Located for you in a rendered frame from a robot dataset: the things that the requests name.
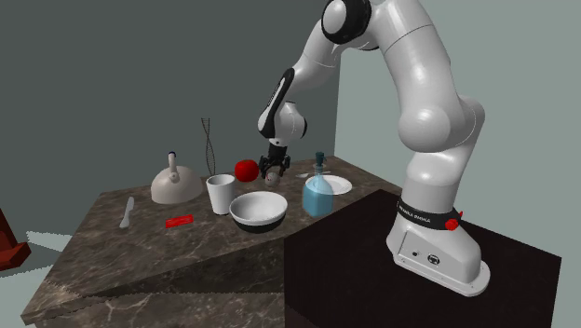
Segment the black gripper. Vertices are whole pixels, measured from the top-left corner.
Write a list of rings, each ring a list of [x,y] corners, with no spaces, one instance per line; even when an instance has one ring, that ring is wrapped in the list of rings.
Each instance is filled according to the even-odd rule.
[[[266,177],[270,166],[279,166],[278,175],[282,177],[285,171],[290,167],[291,157],[287,155],[287,146],[280,146],[277,144],[269,144],[268,156],[261,156],[258,166],[261,177]]]

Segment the red apple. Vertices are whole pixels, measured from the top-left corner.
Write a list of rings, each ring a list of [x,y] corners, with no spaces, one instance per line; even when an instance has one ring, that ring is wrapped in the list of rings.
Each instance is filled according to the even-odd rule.
[[[243,159],[235,165],[235,176],[242,183],[252,182],[260,173],[258,164],[252,159]]]

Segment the white bowl with black base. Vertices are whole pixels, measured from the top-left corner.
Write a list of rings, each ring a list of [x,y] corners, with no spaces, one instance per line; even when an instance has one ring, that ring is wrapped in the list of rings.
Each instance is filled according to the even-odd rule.
[[[230,214],[235,224],[250,233],[264,233],[278,227],[285,218],[288,201],[278,193],[255,191],[235,198]]]

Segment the blue pump bottle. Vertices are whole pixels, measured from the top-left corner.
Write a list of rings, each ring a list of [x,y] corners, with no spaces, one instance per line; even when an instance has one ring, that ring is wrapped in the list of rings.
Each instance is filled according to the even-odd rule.
[[[326,216],[333,208],[332,187],[323,174],[325,160],[323,152],[316,152],[314,175],[305,183],[303,189],[303,208],[313,218]]]

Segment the white cup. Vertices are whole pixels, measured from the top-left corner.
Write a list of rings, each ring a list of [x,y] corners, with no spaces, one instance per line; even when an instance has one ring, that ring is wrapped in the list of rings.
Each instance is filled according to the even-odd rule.
[[[218,215],[229,213],[231,202],[235,199],[235,177],[230,174],[217,174],[207,179],[210,204]]]

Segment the white plate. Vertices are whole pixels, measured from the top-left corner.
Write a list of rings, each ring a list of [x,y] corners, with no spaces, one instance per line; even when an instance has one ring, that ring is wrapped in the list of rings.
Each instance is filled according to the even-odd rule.
[[[347,179],[332,174],[312,176],[306,180],[305,185],[319,194],[334,196],[346,194],[352,189]]]

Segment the beige kettle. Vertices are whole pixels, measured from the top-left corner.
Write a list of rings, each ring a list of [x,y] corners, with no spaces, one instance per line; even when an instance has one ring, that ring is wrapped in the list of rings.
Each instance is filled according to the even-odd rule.
[[[168,166],[151,183],[151,199],[158,204],[178,204],[197,198],[203,191],[200,177],[176,162],[176,153],[168,153]]]

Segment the red flat bar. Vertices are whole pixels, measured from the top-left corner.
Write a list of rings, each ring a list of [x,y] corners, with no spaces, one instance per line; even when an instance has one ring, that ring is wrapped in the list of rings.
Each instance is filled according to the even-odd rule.
[[[169,218],[165,222],[165,228],[169,229],[176,226],[183,226],[193,223],[193,215],[187,214],[179,217]]]

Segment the dark robot stand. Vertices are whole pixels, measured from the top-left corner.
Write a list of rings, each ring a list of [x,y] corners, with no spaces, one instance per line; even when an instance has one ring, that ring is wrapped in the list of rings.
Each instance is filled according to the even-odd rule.
[[[561,258],[468,222],[492,273],[464,297],[394,263],[379,189],[284,240],[287,328],[551,328]]]

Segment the grey knife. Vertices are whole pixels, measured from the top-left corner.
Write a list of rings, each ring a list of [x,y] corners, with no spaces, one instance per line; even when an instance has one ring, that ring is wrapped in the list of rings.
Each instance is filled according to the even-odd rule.
[[[131,211],[134,208],[134,197],[129,197],[127,204],[126,204],[126,209],[124,211],[124,215],[123,218],[119,224],[120,228],[127,228],[130,225],[130,214]]]

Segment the dark red furniture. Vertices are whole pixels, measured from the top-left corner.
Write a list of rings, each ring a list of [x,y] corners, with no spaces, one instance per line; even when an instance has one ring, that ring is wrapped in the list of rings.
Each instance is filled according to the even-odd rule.
[[[0,209],[0,271],[20,267],[31,254],[27,242],[17,242],[17,239]]]

